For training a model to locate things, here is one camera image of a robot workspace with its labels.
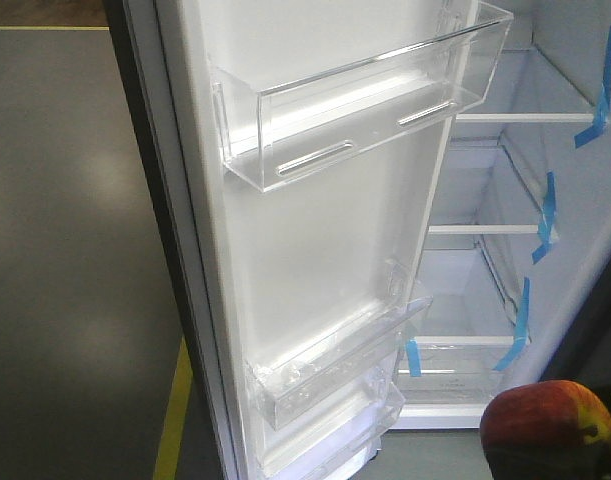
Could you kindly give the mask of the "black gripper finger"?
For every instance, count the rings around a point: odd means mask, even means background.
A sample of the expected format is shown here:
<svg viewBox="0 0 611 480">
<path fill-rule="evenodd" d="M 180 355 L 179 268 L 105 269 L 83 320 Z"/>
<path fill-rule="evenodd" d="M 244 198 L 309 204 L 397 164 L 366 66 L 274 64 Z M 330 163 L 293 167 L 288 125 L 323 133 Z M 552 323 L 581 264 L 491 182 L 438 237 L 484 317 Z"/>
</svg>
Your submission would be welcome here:
<svg viewBox="0 0 611 480">
<path fill-rule="evenodd" d="M 494 479 L 611 479 L 611 435 L 487 435 L 487 463 Z"/>
</svg>

